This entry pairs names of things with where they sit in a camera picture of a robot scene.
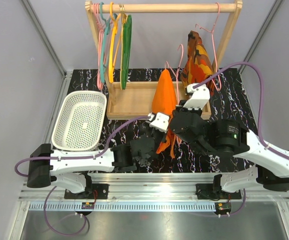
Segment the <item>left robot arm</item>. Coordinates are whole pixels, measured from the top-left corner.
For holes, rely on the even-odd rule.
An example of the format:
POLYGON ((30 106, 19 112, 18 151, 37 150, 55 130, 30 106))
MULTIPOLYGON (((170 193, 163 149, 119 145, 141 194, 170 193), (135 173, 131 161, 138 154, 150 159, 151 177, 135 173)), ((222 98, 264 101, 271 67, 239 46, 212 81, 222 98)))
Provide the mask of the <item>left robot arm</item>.
POLYGON ((149 163, 157 157, 158 146, 156 139, 148 135, 102 151, 69 152, 42 144, 31 155, 27 186, 32 189, 56 186, 87 199, 96 192, 89 172, 134 172, 137 161, 149 163))

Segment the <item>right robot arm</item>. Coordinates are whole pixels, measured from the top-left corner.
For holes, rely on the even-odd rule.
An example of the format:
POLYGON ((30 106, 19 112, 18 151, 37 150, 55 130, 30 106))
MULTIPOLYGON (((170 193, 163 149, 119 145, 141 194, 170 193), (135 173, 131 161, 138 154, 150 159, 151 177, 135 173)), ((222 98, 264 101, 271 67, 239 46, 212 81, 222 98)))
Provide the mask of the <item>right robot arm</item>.
POLYGON ((241 158, 253 163, 238 172, 215 175, 208 192, 223 198, 228 193, 259 185, 269 191, 289 191, 289 150, 261 140, 258 134, 235 119, 207 121, 201 114, 200 109, 176 107, 169 123, 171 132, 195 153, 241 158))

